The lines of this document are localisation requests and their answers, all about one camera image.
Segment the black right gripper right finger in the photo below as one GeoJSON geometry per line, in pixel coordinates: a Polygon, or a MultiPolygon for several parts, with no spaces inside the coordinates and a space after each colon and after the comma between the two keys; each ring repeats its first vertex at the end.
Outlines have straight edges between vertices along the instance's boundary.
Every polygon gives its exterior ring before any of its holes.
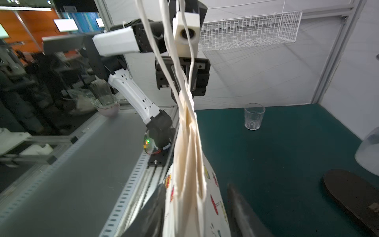
{"type": "Polygon", "coordinates": [[[232,237],[273,237],[235,185],[229,183],[228,217],[232,237]]]}

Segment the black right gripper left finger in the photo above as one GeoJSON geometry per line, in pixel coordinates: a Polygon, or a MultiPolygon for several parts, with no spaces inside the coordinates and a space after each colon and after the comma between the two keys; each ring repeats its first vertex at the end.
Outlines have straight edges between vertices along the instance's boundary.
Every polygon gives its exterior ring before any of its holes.
{"type": "Polygon", "coordinates": [[[164,226],[166,188],[164,184],[157,186],[146,205],[122,237],[162,237],[164,226]]]}

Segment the white printed paper bag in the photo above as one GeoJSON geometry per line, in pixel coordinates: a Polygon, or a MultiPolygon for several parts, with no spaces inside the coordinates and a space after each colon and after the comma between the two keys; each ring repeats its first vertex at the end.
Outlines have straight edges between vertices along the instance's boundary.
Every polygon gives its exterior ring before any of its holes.
{"type": "MultiPolygon", "coordinates": [[[[174,73],[169,73],[153,40],[143,3],[137,1],[136,6],[150,45],[179,107],[179,128],[173,163],[164,183],[166,195],[163,237],[229,237],[231,230],[226,208],[217,176],[202,150],[197,115],[190,91],[194,61],[190,63],[189,71],[185,72],[173,36],[174,17],[170,16],[168,2],[160,1],[164,41],[174,66],[174,73]]],[[[185,6],[184,1],[179,1],[176,14],[178,11],[184,13],[185,6]]]]}

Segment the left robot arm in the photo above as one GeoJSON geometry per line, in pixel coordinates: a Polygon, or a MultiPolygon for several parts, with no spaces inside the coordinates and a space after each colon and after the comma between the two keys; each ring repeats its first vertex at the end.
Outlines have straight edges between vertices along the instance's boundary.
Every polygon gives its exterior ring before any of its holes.
{"type": "MultiPolygon", "coordinates": [[[[200,1],[184,1],[185,17],[187,21],[190,42],[195,43],[200,36],[200,31],[195,30],[197,20],[201,29],[208,7],[200,1]]],[[[164,41],[164,25],[162,21],[148,19],[154,42],[157,44],[161,55],[168,52],[164,41]]],[[[129,67],[123,54],[154,52],[150,46],[146,29],[142,20],[135,19],[123,25],[113,26],[111,31],[86,37],[84,45],[90,66],[95,75],[105,80],[109,85],[120,92],[133,106],[144,121],[149,138],[144,142],[144,148],[155,143],[156,150],[165,150],[173,138],[171,117],[166,111],[160,109],[133,81],[129,67]]],[[[209,59],[195,58],[192,73],[190,91],[192,97],[204,96],[209,82],[210,71],[209,59]]],[[[163,86],[169,87],[166,76],[155,60],[156,80],[158,90],[163,86]]]]}

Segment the green felt table mat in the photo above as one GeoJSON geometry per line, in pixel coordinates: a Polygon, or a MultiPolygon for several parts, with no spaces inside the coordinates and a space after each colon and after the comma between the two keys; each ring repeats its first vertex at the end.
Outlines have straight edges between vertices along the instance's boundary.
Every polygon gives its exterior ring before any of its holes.
{"type": "Polygon", "coordinates": [[[198,110],[202,149],[228,205],[232,183],[277,237],[371,237],[323,185],[331,169],[378,186],[355,160],[361,139],[320,105],[268,107],[260,129],[244,126],[244,110],[198,110]]]}

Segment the clear glass tumbler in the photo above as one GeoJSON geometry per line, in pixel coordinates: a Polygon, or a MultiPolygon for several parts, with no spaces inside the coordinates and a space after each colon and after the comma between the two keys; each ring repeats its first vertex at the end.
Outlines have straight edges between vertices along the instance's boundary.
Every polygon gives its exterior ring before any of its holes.
{"type": "Polygon", "coordinates": [[[249,103],[244,107],[244,125],[248,130],[258,130],[265,114],[265,107],[258,103],[249,103]]]}

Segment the stacked bowls outside cell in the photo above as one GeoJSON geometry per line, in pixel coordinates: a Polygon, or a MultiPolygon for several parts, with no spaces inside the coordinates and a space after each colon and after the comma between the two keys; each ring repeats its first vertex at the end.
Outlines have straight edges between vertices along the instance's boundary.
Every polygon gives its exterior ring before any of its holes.
{"type": "Polygon", "coordinates": [[[92,103],[101,115],[111,118],[119,113],[118,99],[112,93],[109,84],[105,80],[94,80],[90,88],[95,96],[92,103]]]}

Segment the clear wine glass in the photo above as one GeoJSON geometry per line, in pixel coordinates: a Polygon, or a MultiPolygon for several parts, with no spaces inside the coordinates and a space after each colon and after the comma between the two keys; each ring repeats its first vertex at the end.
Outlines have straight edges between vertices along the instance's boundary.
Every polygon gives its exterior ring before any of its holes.
{"type": "Polygon", "coordinates": [[[370,173],[379,175],[379,128],[373,129],[362,141],[355,160],[370,173]]]}

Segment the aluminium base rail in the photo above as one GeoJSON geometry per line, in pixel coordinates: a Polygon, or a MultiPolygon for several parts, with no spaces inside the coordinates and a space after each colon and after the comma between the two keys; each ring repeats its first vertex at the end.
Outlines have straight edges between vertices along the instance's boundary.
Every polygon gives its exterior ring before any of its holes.
{"type": "Polygon", "coordinates": [[[146,205],[157,186],[163,184],[164,178],[168,172],[168,167],[172,163],[174,143],[177,135],[175,129],[178,125],[178,113],[174,112],[172,118],[174,125],[169,130],[171,139],[169,145],[164,148],[163,151],[158,151],[156,149],[153,149],[151,152],[144,151],[150,156],[147,162],[147,168],[137,187],[137,190],[132,196],[129,209],[122,220],[116,237],[121,237],[121,235],[135,220],[140,210],[146,205]]]}

